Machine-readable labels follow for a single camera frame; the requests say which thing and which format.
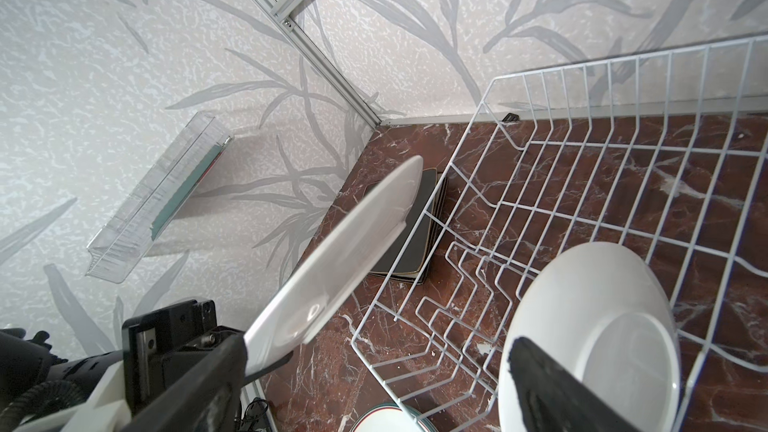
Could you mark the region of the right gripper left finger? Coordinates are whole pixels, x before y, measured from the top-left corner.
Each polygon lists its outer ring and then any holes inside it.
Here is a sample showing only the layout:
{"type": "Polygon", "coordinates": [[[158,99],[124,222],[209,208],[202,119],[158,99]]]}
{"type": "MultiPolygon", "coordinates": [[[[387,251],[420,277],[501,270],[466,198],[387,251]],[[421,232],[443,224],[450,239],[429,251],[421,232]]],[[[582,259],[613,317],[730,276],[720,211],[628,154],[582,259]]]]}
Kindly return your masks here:
{"type": "Polygon", "coordinates": [[[208,353],[154,399],[125,431],[232,431],[239,410],[247,351],[240,335],[208,353]]]}

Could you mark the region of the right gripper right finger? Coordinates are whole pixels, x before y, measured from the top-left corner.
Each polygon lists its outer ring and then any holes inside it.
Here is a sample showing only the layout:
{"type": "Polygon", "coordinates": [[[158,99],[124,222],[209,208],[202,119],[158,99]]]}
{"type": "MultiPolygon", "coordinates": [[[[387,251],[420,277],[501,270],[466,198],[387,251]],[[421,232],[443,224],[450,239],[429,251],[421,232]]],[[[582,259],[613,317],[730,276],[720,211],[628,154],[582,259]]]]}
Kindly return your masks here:
{"type": "Polygon", "coordinates": [[[527,431],[636,429],[527,337],[512,343],[508,367],[527,431]]]}

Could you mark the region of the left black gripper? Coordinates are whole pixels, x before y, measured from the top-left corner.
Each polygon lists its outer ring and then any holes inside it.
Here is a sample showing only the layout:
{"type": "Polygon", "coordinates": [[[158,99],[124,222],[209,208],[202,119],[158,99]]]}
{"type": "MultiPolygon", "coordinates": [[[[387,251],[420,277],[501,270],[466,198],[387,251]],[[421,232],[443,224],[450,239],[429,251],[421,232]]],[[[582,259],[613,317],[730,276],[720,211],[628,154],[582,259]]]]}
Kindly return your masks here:
{"type": "Polygon", "coordinates": [[[19,328],[1,331],[1,407],[47,381],[76,384],[89,396],[107,369],[121,362],[129,408],[136,412],[178,382],[226,338],[239,330],[220,325],[212,300],[187,300],[126,320],[122,348],[67,360],[53,354],[49,334],[31,339],[19,328]]]}

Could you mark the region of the white round plate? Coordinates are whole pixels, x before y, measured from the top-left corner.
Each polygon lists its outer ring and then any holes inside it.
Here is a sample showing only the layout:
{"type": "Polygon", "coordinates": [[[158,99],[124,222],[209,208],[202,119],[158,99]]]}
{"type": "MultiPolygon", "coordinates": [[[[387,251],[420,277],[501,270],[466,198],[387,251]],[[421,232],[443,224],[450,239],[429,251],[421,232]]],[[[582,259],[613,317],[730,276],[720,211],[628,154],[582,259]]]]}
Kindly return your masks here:
{"type": "Polygon", "coordinates": [[[437,432],[437,428],[420,413],[407,406],[402,409],[393,403],[377,405],[362,415],[351,429],[352,432],[437,432]]]}
{"type": "Polygon", "coordinates": [[[681,389],[671,307],[655,274],[610,242],[572,247],[533,280],[503,352],[528,338],[640,431],[669,431],[681,389]]]}
{"type": "Polygon", "coordinates": [[[244,334],[245,375],[254,377],[313,340],[406,228],[423,158],[389,173],[338,223],[244,334]]]}

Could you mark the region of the clear plastic wall shelf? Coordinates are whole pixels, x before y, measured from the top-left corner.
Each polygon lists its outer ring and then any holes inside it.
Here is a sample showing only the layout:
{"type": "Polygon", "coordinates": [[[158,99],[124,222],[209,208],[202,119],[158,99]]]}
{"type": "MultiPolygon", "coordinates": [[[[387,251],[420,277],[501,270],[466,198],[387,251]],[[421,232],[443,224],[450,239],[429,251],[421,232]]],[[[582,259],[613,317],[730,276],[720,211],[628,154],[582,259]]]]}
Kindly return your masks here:
{"type": "Polygon", "coordinates": [[[86,274],[122,283],[233,140],[213,113],[195,114],[91,239],[86,274]]]}

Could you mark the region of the aluminium frame crossbar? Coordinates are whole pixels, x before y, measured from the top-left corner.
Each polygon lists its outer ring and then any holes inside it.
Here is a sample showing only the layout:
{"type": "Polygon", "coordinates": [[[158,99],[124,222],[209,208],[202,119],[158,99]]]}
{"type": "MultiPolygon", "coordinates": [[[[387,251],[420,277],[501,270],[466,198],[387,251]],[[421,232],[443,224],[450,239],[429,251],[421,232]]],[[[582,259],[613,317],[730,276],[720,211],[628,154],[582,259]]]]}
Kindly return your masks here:
{"type": "Polygon", "coordinates": [[[310,63],[333,89],[341,95],[352,110],[373,129],[381,119],[355,90],[335,65],[326,57],[292,15],[307,0],[252,0],[266,14],[287,41],[310,63]]]}

